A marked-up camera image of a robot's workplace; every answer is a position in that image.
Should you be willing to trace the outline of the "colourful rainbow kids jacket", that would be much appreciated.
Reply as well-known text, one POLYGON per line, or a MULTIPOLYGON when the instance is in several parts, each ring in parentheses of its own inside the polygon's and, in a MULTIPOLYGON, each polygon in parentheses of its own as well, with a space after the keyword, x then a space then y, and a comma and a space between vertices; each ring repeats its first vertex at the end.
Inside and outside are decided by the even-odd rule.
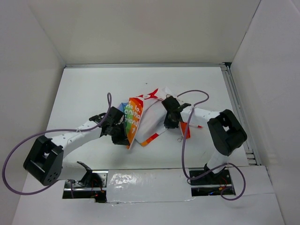
POLYGON ((124 113, 125 134, 129 141, 127 149, 131 148, 134 141, 145 147, 167 130, 164 126, 167 111, 162 101, 169 96, 175 95, 168 87, 164 87, 120 103, 118 109, 124 113))

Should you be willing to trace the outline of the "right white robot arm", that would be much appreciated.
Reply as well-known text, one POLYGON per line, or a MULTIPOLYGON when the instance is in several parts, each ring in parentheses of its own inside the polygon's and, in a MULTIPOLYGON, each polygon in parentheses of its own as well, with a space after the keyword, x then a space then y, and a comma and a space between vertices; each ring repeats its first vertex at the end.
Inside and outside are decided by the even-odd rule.
POLYGON ((178 128, 179 124, 186 123, 183 128, 183 140, 181 150, 181 165, 185 177, 192 181, 205 177, 205 180, 214 184, 221 178, 221 171, 229 165, 230 155, 247 140, 247 134, 240 122, 231 110, 222 112, 208 111, 197 108, 196 104, 180 104, 173 96, 162 101, 167 111, 164 126, 166 128, 178 128), (205 164, 205 172, 196 177, 190 177, 185 168, 185 147, 189 125, 207 128, 215 147, 215 151, 208 163, 205 164))

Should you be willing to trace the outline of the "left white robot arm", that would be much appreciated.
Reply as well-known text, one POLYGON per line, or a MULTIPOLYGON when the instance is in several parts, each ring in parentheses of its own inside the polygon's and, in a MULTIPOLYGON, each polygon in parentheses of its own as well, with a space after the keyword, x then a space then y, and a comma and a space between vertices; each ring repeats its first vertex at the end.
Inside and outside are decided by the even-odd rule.
POLYGON ((113 144, 129 145, 124 121, 124 113, 111 107, 108 113, 89 118, 74 132, 52 138, 41 135, 35 140, 23 167, 44 186, 57 180, 75 180, 80 186, 87 187, 96 174, 82 161, 67 163, 64 158, 84 144, 106 135, 111 136, 113 144))

